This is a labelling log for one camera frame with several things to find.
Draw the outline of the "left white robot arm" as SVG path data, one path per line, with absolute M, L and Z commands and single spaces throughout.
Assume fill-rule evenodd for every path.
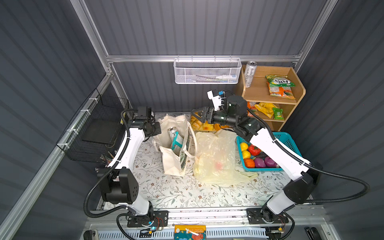
M 92 188 L 99 187 L 103 201 L 116 207 L 94 214 L 84 203 L 84 212 L 90 218 L 100 218 L 117 210 L 128 210 L 145 225 L 151 225 L 155 218 L 154 208 L 150 201 L 140 195 L 132 168 L 140 145 L 145 139 L 161 133 L 160 123 L 156 122 L 155 114 L 149 107 L 124 110 L 121 112 L 121 121 L 125 127 L 122 143 L 109 165 L 99 170 L 98 181 Z

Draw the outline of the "cream canvas tote bag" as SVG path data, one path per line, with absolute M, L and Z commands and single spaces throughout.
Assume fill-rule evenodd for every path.
M 153 143 L 162 155 L 164 174 L 184 177 L 188 160 L 195 158 L 198 144 L 186 115 L 166 115 L 158 120 L 161 133 Z

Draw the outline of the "yellow translucent plastic bag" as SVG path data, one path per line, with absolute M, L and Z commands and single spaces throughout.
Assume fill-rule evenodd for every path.
M 228 187 L 257 178 L 257 173 L 236 169 L 236 137 L 231 131 L 196 133 L 198 151 L 195 156 L 194 175 L 203 184 Z

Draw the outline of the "white Monster energy can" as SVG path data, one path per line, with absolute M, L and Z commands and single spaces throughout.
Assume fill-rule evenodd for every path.
M 178 135 L 178 131 L 177 131 L 177 129 L 174 128 L 174 127 L 169 128 L 169 129 L 168 129 L 168 133 L 169 133 L 170 138 L 171 138 L 172 141 L 173 141 L 173 140 L 177 137 L 177 135 Z

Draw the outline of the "teal snack packet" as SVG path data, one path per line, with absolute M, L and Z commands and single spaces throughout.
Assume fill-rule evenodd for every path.
M 183 147 L 183 141 L 184 141 L 184 138 L 178 132 L 177 137 L 172 141 L 172 145 L 171 145 L 171 149 L 176 155 L 180 154 L 180 151 Z

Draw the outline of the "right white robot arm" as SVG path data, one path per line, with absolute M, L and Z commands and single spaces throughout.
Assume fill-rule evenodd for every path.
M 191 115 L 202 123 L 230 126 L 239 137 L 274 160 L 291 179 L 262 206 L 263 220 L 273 223 L 282 212 L 305 203 L 320 177 L 311 170 L 311 163 L 276 139 L 269 125 L 252 113 L 243 97 L 227 96 L 223 91 L 207 94 L 213 107 L 194 109 Z

